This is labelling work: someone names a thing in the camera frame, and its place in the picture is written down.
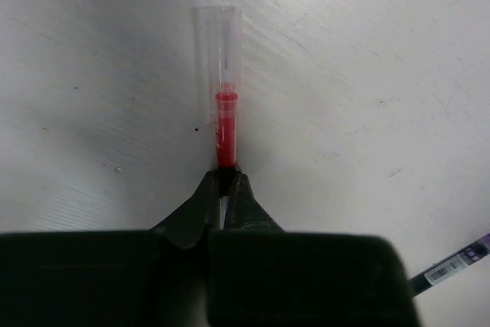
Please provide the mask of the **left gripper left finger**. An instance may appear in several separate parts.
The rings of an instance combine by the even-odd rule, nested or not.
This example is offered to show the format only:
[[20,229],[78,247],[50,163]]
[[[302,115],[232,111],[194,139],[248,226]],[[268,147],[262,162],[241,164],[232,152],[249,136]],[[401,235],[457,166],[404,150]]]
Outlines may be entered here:
[[154,227],[1,236],[3,326],[200,326],[216,172]]

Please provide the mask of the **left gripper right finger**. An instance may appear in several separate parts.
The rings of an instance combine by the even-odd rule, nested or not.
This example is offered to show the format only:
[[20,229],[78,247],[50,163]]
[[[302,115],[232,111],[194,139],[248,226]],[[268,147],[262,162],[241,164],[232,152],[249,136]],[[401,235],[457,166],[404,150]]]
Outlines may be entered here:
[[248,177],[217,172],[224,226],[208,236],[212,326],[418,326],[403,264],[383,238],[284,231]]

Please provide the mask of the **red pen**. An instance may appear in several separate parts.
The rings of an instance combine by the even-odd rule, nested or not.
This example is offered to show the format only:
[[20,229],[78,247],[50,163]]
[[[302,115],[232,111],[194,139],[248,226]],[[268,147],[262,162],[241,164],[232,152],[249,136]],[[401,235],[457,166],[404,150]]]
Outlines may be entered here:
[[220,194],[218,227],[225,227],[230,186],[237,170],[242,12],[230,5],[193,9],[198,98],[204,122],[213,123]]

